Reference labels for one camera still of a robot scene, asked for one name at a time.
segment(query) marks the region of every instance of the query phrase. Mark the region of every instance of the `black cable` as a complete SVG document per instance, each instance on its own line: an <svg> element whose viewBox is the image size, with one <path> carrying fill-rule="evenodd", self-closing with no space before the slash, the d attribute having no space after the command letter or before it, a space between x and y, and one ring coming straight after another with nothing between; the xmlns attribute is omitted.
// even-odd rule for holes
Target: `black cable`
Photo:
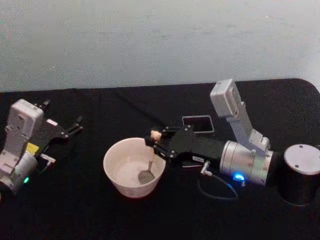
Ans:
<svg viewBox="0 0 320 240"><path fill-rule="evenodd" d="M126 104L128 104L130 107L132 107L133 109L135 109L138 113L140 113L141 115L147 117L148 119L150 119L151 121L155 122L157 125L161 126L161 127L165 127L167 126L167 124L162 121L160 118L158 118L157 116L154 116L153 114L151 114L150 112L146 112L142 107L138 106L137 104L133 103L132 101L130 101L129 99L127 99L125 96L123 96L120 92L118 92L117 90L114 91L115 95L120 98L122 101L124 101Z"/></svg>
<svg viewBox="0 0 320 240"><path fill-rule="evenodd" d="M200 178L198 178L197 186L198 186L198 189L199 189L200 193L202 193L203 195L205 195L208 198L216 199L216 200L235 201L235 200L239 199L239 195L238 195L238 193L236 192L236 190L234 189L233 186L231 186L229 183L227 183L225 180L223 180L222 178L218 177L217 175L213 174L211 177L214 177L215 179L219 180L221 183L225 184L234 193L234 197L215 196L215 195L211 195L211 194L205 192L201 187Z"/></svg>

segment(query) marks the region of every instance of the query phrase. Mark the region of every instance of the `spoon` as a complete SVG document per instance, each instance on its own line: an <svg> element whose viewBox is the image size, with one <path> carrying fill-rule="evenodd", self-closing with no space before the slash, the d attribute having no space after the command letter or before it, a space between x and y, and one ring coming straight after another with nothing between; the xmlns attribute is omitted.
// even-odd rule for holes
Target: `spoon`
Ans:
<svg viewBox="0 0 320 240"><path fill-rule="evenodd" d="M155 175L151 172L151 166L152 166L152 163L154 162L155 157L156 156L154 156L154 158L149 160L148 170L142 170L141 172L139 172L139 175L138 175L139 183L146 184L151 182L153 179L155 179Z"/></svg>

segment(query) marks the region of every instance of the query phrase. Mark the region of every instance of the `black tablecloth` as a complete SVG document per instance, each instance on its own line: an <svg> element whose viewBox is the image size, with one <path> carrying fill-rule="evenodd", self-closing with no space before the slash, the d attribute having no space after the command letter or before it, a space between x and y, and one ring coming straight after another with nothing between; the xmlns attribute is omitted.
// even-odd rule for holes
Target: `black tablecloth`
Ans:
<svg viewBox="0 0 320 240"><path fill-rule="evenodd" d="M57 161L0 207L0 239L319 239L320 196L306 207L285 203L275 188L230 178L240 199L206 198L197 189L200 169L166 166L156 189L143 199L120 195L107 179L103 157L110 146L144 137L159 125L181 125L186 115L211 115L216 137L234 140L209 93L214 84L68 89L0 95L0 144L9 107L20 98L51 100L47 117L68 127L78 115L84 130L47 154ZM300 79L237 82L252 125L271 149L320 143L320 94Z"/></svg>

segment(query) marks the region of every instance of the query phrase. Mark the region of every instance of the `white label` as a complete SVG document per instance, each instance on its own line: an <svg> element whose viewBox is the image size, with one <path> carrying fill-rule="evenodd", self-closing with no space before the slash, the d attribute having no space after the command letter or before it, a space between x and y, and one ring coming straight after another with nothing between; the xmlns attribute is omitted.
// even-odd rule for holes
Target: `white label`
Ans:
<svg viewBox="0 0 320 240"><path fill-rule="evenodd" d="M53 121L53 120L51 120L51 119L48 119L47 122L50 123L50 124L53 125L53 126L57 126L57 125L58 125L57 122L55 122L55 121Z"/></svg>
<svg viewBox="0 0 320 240"><path fill-rule="evenodd" d="M198 157L198 156L192 156L192 160L200 162L200 163L204 163L205 162L205 160L203 158Z"/></svg>

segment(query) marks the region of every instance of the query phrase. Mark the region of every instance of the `white wall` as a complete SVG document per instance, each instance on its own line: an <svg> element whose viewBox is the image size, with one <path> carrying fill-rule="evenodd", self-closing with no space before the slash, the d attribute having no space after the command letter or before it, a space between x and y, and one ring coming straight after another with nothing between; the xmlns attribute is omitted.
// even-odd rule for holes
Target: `white wall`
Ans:
<svg viewBox="0 0 320 240"><path fill-rule="evenodd" d="M0 91L302 78L318 0L1 0Z"/></svg>

